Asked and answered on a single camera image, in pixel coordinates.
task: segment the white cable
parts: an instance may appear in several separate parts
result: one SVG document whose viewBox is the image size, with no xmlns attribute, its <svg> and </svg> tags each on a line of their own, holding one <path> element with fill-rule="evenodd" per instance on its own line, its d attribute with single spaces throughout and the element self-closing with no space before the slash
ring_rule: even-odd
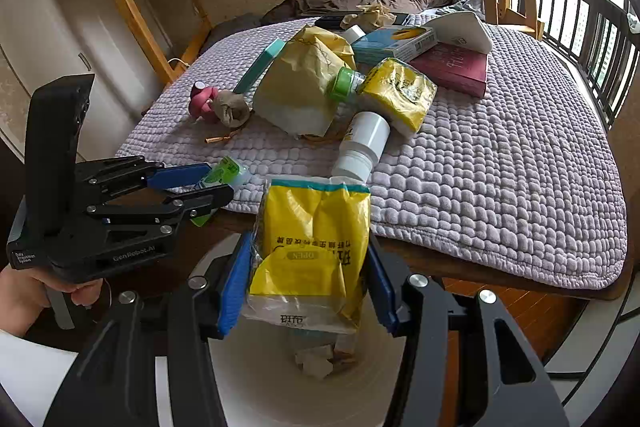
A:
<svg viewBox="0 0 640 427">
<path fill-rule="evenodd" d="M 187 68 L 189 67 L 189 65 L 184 60 L 182 60 L 181 58 L 170 58 L 167 62 L 169 64 L 171 64 L 172 60 L 177 60 L 178 62 L 181 62 Z"/>
</svg>

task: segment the red book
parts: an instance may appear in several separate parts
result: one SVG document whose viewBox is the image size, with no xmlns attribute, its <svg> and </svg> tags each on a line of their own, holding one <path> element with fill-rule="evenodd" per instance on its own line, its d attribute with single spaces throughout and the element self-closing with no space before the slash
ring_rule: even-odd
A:
<svg viewBox="0 0 640 427">
<path fill-rule="evenodd" d="M 439 42 L 409 62 L 439 87 L 484 97 L 486 55 Z"/>
</svg>

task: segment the crumpled brown paper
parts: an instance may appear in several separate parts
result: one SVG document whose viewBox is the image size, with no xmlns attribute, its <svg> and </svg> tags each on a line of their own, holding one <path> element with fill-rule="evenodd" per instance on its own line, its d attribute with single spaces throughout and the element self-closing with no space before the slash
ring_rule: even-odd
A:
<svg viewBox="0 0 640 427">
<path fill-rule="evenodd" d="M 244 96 L 228 90 L 220 91 L 215 99 L 209 100 L 209 107 L 231 129 L 240 127 L 249 120 L 251 113 Z"/>
<path fill-rule="evenodd" d="M 294 136 L 324 136 L 337 109 L 326 90 L 344 66 L 356 67 L 347 41 L 305 26 L 287 42 L 257 87 L 255 113 Z"/>
<path fill-rule="evenodd" d="M 379 2 L 358 6 L 358 9 L 362 10 L 362 13 L 345 15 L 340 28 L 346 30 L 358 25 L 365 33 L 371 33 L 382 26 L 391 26 L 396 22 L 396 15 Z"/>
</svg>

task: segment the black metal railing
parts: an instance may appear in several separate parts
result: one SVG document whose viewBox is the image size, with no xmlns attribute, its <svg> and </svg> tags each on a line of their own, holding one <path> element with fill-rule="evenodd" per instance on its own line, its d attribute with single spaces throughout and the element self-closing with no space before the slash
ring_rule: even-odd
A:
<svg viewBox="0 0 640 427">
<path fill-rule="evenodd" d="M 512 0 L 524 13 L 524 0 Z M 625 101 L 638 65 L 640 34 L 626 10 L 610 0 L 538 0 L 543 40 L 578 70 L 609 130 Z"/>
</svg>

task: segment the silver bolt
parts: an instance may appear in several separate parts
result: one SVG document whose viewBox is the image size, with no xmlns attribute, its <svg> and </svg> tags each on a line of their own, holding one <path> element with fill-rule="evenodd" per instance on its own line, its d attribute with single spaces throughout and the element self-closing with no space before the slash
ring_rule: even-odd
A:
<svg viewBox="0 0 640 427">
<path fill-rule="evenodd" d="M 411 286 L 415 286 L 416 288 L 424 288 L 429 284 L 429 279 L 422 274 L 414 273 L 409 277 L 409 284 Z"/>
<path fill-rule="evenodd" d="M 196 277 L 191 277 L 187 284 L 192 290 L 202 290 L 207 285 L 207 280 L 200 275 L 196 275 Z"/>
<path fill-rule="evenodd" d="M 496 301 L 497 297 L 495 296 L 495 293 L 493 293 L 491 290 L 482 290 L 480 292 L 480 300 L 482 302 L 486 302 L 487 304 L 493 304 Z"/>
<path fill-rule="evenodd" d="M 131 304 L 134 300 L 136 300 L 136 293 L 131 290 L 127 290 L 118 295 L 120 304 Z"/>
</svg>

